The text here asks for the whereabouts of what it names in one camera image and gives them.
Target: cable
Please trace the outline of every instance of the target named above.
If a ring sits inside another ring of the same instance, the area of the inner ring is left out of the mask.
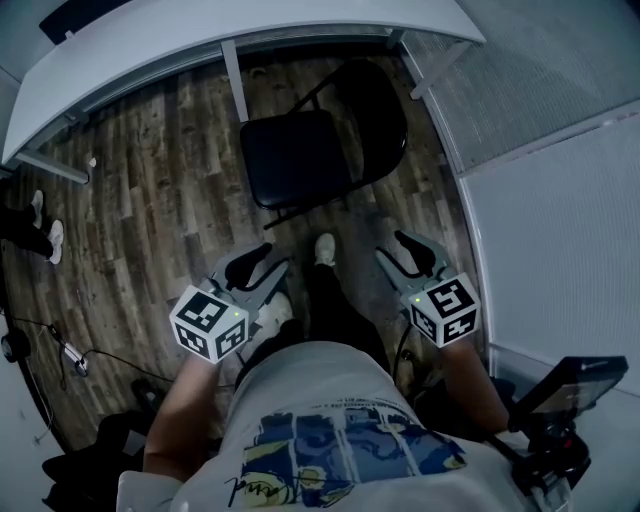
[[[407,341],[407,337],[411,332],[411,324],[407,325],[407,328],[404,330],[402,334],[402,338],[400,338],[400,344],[398,345],[398,350],[396,351],[396,358],[393,361],[393,374],[391,377],[393,378],[393,383],[396,383],[396,377],[398,376],[398,364],[400,363],[400,354],[402,353],[402,347],[404,346],[404,342]]]
[[[28,320],[26,318],[18,318],[16,316],[7,315],[4,311],[0,311],[0,315],[6,318],[11,318],[11,320],[15,320],[17,322],[27,322],[28,324],[42,325],[43,327],[49,327],[49,324],[43,324],[42,322],[34,322],[33,320]]]
[[[139,372],[144,373],[145,375],[149,375],[151,377],[155,377],[156,379],[164,380],[165,382],[173,382],[173,379],[168,379],[167,377],[163,377],[161,375],[157,375],[157,374],[149,372],[147,370],[143,370],[139,366],[137,366],[137,365],[135,365],[135,364],[133,364],[133,363],[131,363],[129,361],[126,361],[125,359],[122,359],[121,357],[118,357],[118,356],[115,356],[113,354],[110,354],[109,352],[103,352],[102,350],[98,350],[97,348],[92,348],[90,350],[87,350],[84,354],[82,354],[82,359],[84,359],[86,355],[91,354],[91,353],[102,354],[103,356],[112,357],[116,361],[120,361],[121,363],[129,365],[132,368],[135,368],[136,370],[138,370]]]
[[[67,376],[64,373],[64,362],[62,361],[62,355],[64,353],[64,347],[60,346],[58,349],[58,362],[60,363],[60,389],[62,391],[67,390]]]
[[[238,361],[240,361],[240,364],[244,367],[244,365],[246,364],[244,359],[242,358],[242,356],[240,355],[240,352],[238,350],[236,350],[236,356],[238,356]]]
[[[6,313],[4,313],[3,311],[0,311],[0,315],[5,316],[7,318],[11,318],[12,320],[16,320],[19,322],[27,322],[29,324],[33,324],[33,325],[40,325],[42,327],[50,327],[50,324],[43,324],[42,322],[36,322],[34,320],[29,320],[27,318],[17,318],[15,316],[12,315],[7,315]],[[85,358],[85,356],[87,356],[88,354],[102,354],[103,356],[107,356],[107,357],[111,357],[113,359],[115,359],[116,361],[120,361],[123,364],[126,364],[128,366],[131,366],[132,368],[135,368],[136,370],[138,370],[140,373],[144,373],[145,375],[149,375],[150,377],[155,377],[156,379],[160,379],[163,380],[165,382],[173,382],[173,379],[168,379],[167,377],[163,377],[162,375],[158,375],[155,374],[153,372],[149,372],[147,370],[144,370],[142,368],[140,368],[139,366],[131,363],[130,361],[127,361],[126,359],[122,359],[121,357],[118,357],[114,354],[110,354],[109,352],[104,352],[102,350],[98,350],[97,348],[92,348],[87,350],[85,353],[82,354],[82,359]],[[60,346],[60,350],[58,351],[58,362],[60,363],[60,389],[62,389],[62,391],[66,391],[67,390],[67,379],[66,379],[66,375],[64,373],[64,363],[63,363],[63,355],[64,355],[64,346],[61,345]],[[217,388],[230,388],[230,387],[234,387],[233,384],[228,384],[228,385],[224,385],[224,386],[217,386]]]

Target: white wall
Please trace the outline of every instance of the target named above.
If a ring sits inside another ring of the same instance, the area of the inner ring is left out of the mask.
[[[491,341],[556,364],[624,355],[640,395],[640,117],[462,179]]]
[[[496,376],[523,396],[551,366],[506,351],[492,354]],[[635,512],[640,506],[640,398],[612,390],[578,419],[592,464],[573,491],[576,512]]]
[[[6,322],[0,316],[0,336]],[[42,471],[42,463],[62,455],[49,433],[39,444],[47,424],[31,398],[17,364],[0,356],[0,510],[2,512],[37,512],[50,510],[42,503],[53,481]]]

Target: gray wall panel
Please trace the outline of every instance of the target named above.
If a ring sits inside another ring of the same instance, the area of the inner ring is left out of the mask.
[[[640,21],[625,0],[459,3],[487,44],[434,91],[465,169],[640,97]],[[452,42],[404,41],[423,72]]]
[[[491,341],[551,363],[623,354],[640,394],[640,118],[463,178]]]

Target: white desk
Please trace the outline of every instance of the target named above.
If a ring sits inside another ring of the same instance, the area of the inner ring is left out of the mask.
[[[454,44],[434,64],[420,97],[470,42],[485,39],[455,0],[133,0],[88,25],[36,64],[25,76],[13,108],[2,161],[37,165],[74,181],[88,175],[37,151],[30,141],[83,99],[116,80],[200,45],[219,41],[240,121],[248,120],[235,39],[270,29],[316,25],[375,25],[451,35]]]

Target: chair seat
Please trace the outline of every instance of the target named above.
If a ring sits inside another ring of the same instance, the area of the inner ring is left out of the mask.
[[[240,130],[251,191],[277,210],[333,199],[351,184],[331,114],[296,112],[250,121]]]

